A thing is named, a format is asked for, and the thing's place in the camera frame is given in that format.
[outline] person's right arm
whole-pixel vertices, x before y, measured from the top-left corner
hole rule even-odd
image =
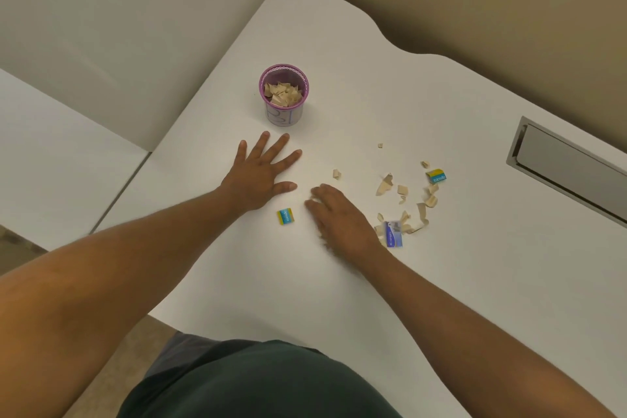
[[[537,353],[398,261],[336,188],[308,200],[323,238],[396,313],[442,382],[473,418],[615,418]]]

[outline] dark green t-shirt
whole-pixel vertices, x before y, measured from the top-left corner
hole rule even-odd
[[[362,377],[325,355],[281,341],[225,341],[152,375],[118,418],[378,417],[400,415]]]

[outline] white desk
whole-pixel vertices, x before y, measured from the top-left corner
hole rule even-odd
[[[103,226],[213,189],[240,139],[276,139],[256,84],[282,62],[311,84],[289,128],[303,157],[286,178],[300,188],[233,225],[152,314],[218,339],[311,345],[405,416],[464,416],[385,303],[320,246],[302,206],[340,169],[337,185],[373,224],[399,216],[398,195],[374,196],[389,171],[417,217],[427,159],[449,180],[431,225],[395,254],[627,414],[627,229],[506,165],[521,116],[623,169],[627,156],[450,59],[397,49],[342,0],[266,0]],[[282,227],[286,207],[296,222]]]
[[[0,70],[0,224],[51,250],[90,232],[146,152]]]

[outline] brown floor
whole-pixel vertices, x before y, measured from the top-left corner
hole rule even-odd
[[[0,225],[0,275],[45,250]],[[65,418],[114,418],[124,398],[141,380],[174,329],[150,316],[124,338],[120,347]]]

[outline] purple mesh pen holder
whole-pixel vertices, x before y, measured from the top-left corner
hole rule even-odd
[[[292,86],[298,86],[301,90],[303,98],[295,105],[290,107],[280,107],[273,105],[267,97],[264,96],[263,87],[266,83],[289,83]],[[282,128],[287,128],[296,124],[303,115],[303,105],[309,94],[309,81],[307,76],[292,65],[273,65],[262,73],[259,78],[259,94],[262,95],[263,101],[266,103],[266,116],[268,121]]]

